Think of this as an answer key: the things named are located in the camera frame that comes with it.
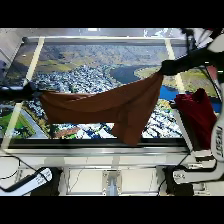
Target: road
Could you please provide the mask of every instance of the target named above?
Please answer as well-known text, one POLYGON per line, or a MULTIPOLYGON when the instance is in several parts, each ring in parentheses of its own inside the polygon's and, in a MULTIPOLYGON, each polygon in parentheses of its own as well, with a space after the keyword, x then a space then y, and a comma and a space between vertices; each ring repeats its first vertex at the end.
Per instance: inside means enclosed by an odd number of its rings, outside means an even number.
MULTIPOLYGON (((14 109, 11 105, 0 105, 0 108, 10 108, 14 109)), ((44 132, 41 130, 41 128, 36 124, 36 122, 33 120, 33 118, 23 109, 21 109, 21 114, 27 119, 27 121, 30 123, 30 125, 35 130, 36 134, 32 135, 30 139, 48 139, 48 137, 44 134, 44 132)))

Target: red cloth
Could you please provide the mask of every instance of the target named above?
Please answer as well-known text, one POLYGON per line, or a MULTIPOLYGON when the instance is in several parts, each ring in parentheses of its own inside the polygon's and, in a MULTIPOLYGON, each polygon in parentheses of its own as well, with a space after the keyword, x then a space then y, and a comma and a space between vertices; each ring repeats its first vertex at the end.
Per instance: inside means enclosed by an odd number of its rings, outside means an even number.
POLYGON ((193 94, 178 94, 174 100, 194 129, 199 146, 210 149, 212 129, 217 118, 205 90, 200 88, 193 94))
POLYGON ((50 124, 115 123, 124 143, 135 146, 157 103, 163 75, 150 77, 99 94, 44 91, 40 96, 50 124))

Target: river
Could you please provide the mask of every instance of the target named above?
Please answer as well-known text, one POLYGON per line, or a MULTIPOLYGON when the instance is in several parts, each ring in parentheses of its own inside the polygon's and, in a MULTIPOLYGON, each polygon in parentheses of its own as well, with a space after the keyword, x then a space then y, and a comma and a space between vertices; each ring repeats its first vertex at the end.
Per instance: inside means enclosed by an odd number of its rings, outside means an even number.
MULTIPOLYGON (((110 75, 117 81, 121 82, 122 84, 128 84, 130 82, 140 80, 140 78, 134 75, 135 70, 146 67, 155 67, 155 65, 122 66, 119 68, 111 69, 110 75)), ((177 94, 179 94, 177 89, 167 86, 161 86, 159 98, 164 100, 173 100, 177 94)), ((211 100, 214 111, 216 113, 220 113, 221 103, 219 99, 216 97, 209 97, 209 98, 211 100)))

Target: brown cloth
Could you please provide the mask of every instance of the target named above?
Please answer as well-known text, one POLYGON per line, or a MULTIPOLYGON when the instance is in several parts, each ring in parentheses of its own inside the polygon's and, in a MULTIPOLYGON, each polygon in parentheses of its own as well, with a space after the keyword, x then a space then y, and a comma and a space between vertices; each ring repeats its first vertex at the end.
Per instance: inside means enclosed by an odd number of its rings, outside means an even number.
POLYGON ((163 75, 99 94, 44 91, 40 96, 50 124, 115 123, 112 134, 135 146, 157 103, 163 75))

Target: printed landscape image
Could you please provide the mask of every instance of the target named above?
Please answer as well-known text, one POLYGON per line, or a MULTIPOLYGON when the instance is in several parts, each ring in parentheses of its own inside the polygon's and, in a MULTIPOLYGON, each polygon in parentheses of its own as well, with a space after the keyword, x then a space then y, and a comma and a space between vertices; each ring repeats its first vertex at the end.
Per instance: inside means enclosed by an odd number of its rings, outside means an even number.
MULTIPOLYGON (((11 66, 6 82, 22 85, 36 46, 22 46, 11 66)), ((175 49, 178 55, 186 49, 175 49)), ((146 77, 159 70, 168 59, 164 46, 115 46, 115 45, 49 45, 44 46, 32 81, 40 89, 67 93, 100 93, 146 77)), ((185 89, 195 92, 204 88, 216 103, 216 93, 209 80, 198 70, 182 73, 185 89)), ((174 77, 165 77, 160 99, 148 121, 143 138, 182 137, 169 100, 178 94, 174 77)), ((0 135, 4 135, 14 102, 0 105, 0 135)), ((114 138, 112 123, 54 124, 49 125, 38 100, 26 101, 17 122, 14 138, 65 138, 91 139, 114 138)))

